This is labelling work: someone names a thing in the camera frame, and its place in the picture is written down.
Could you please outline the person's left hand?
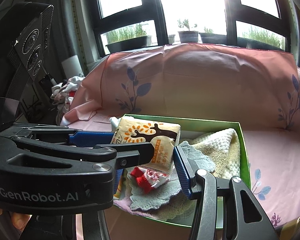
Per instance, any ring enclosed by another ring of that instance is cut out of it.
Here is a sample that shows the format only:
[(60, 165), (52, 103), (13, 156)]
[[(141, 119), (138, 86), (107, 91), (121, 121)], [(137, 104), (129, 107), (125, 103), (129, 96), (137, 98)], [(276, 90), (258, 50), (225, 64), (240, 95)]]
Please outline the person's left hand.
[(11, 214), (11, 221), (12, 221), (13, 226), (20, 231), (23, 231), (25, 229), (30, 218), (31, 218), (31, 215), (15, 213), (15, 212), (13, 212)]

